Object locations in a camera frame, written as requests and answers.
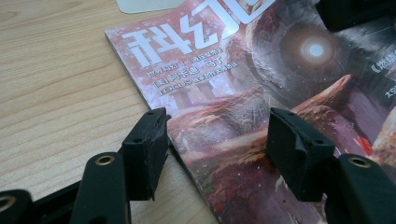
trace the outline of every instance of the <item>white paper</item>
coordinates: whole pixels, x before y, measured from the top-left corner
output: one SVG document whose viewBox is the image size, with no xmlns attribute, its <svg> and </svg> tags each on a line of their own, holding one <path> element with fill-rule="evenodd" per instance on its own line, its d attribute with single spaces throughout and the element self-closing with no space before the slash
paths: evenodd
<svg viewBox="0 0 396 224">
<path fill-rule="evenodd" d="M 184 0 L 117 0 L 123 13 L 138 13 L 178 7 Z"/>
</svg>

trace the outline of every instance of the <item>black object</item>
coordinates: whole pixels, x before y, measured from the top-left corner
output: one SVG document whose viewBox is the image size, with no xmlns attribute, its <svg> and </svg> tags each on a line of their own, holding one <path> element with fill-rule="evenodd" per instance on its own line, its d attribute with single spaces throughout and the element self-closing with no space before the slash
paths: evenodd
<svg viewBox="0 0 396 224">
<path fill-rule="evenodd" d="M 320 0 L 317 10 L 326 27 L 331 31 L 396 15 L 395 0 Z"/>
<path fill-rule="evenodd" d="M 299 201 L 319 202 L 332 223 L 396 223 L 396 187 L 375 162 L 344 154 L 299 116 L 271 108 L 266 153 Z"/>
<path fill-rule="evenodd" d="M 80 182 L 34 203 L 26 190 L 0 192 L 0 223 L 131 223 L 129 201 L 154 199 L 167 158 L 169 119 L 165 108 L 150 110 L 118 153 L 92 157 Z"/>
</svg>

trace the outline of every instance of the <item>magazine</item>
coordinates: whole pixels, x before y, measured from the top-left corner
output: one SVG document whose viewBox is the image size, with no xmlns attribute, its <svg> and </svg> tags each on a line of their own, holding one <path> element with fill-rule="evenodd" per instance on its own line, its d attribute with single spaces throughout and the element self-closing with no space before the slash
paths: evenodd
<svg viewBox="0 0 396 224">
<path fill-rule="evenodd" d="M 396 19 L 332 33 L 314 0 L 188 0 L 105 31 L 220 223 L 326 223 L 265 154 L 271 107 L 291 110 L 396 183 Z"/>
</svg>

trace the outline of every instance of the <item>wood grain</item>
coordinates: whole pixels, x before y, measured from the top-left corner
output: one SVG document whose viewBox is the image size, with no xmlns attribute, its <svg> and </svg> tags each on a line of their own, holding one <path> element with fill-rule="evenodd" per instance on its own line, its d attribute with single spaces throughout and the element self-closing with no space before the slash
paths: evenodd
<svg viewBox="0 0 396 224">
<path fill-rule="evenodd" d="M 123 14 L 115 0 L 0 1 L 0 190 L 37 200 L 120 148 L 148 108 L 104 30 L 167 12 Z M 156 199 L 132 203 L 133 223 L 216 222 L 172 155 Z"/>
</svg>

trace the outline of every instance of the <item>magazine cover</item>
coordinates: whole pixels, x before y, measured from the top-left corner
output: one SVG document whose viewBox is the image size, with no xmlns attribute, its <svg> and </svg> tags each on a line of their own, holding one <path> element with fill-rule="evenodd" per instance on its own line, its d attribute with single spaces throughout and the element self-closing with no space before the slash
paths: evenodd
<svg viewBox="0 0 396 224">
<path fill-rule="evenodd" d="M 106 30 L 220 223 L 326 223 L 265 154 L 269 110 L 291 110 L 396 183 L 396 19 L 329 32 L 314 0 L 188 0 Z"/>
</svg>

